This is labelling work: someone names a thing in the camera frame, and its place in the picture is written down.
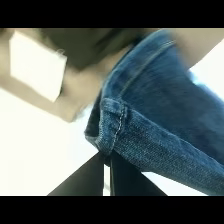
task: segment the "black object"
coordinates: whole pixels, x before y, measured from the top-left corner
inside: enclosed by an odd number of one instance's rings
[[[109,160],[112,196],[166,196],[116,152],[112,153]],[[105,158],[99,152],[54,189],[49,196],[102,196],[104,161]]]
[[[107,55],[119,52],[143,34],[142,28],[40,28],[43,38],[49,38],[65,51],[68,65],[82,70],[99,63]]]

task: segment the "blue jeans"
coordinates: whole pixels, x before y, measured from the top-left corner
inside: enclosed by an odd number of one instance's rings
[[[191,81],[167,30],[150,34],[114,67],[86,139],[208,195],[224,195],[224,104]]]

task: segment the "stitching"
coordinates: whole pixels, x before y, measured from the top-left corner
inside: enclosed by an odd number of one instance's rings
[[[172,46],[175,44],[175,41],[170,41],[168,43],[165,43],[157,52],[155,52],[147,61],[146,63],[142,66],[142,68],[140,69],[140,71],[138,71],[138,73],[136,75],[133,76],[133,78],[131,78],[126,85],[124,86],[124,88],[122,89],[119,98],[122,97],[122,95],[124,94],[124,92],[127,90],[127,88],[132,84],[132,82],[141,74],[141,72],[145,69],[145,67],[151,63],[157,56],[159,56],[164,50],[166,50],[168,47]]]
[[[116,131],[116,133],[114,135],[114,141],[113,141],[113,144],[112,144],[112,150],[114,149],[114,145],[115,145],[115,142],[117,140],[118,133],[121,130],[123,116],[124,116],[124,106],[122,105],[121,116],[120,116],[120,120],[119,120],[119,127],[118,127],[118,129],[117,129],[117,131]]]

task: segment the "dark green fabric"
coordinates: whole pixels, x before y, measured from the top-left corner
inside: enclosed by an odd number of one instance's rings
[[[65,50],[68,64],[82,70],[99,63],[141,36],[141,28],[40,28],[56,47]]]

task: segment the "beige surface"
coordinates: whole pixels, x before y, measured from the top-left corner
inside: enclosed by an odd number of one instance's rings
[[[62,84],[62,93],[58,99],[52,103],[25,84],[10,76],[8,40],[12,34],[11,31],[13,31],[13,29],[0,36],[0,87],[26,102],[59,116],[68,122],[74,120],[75,116],[83,108],[94,102],[104,78],[126,51],[124,50],[117,55],[109,56],[100,64],[89,67],[82,72],[78,72],[74,68],[66,67]],[[38,34],[30,29],[20,29],[20,31],[41,41]],[[44,43],[54,48],[49,42],[45,41]]]

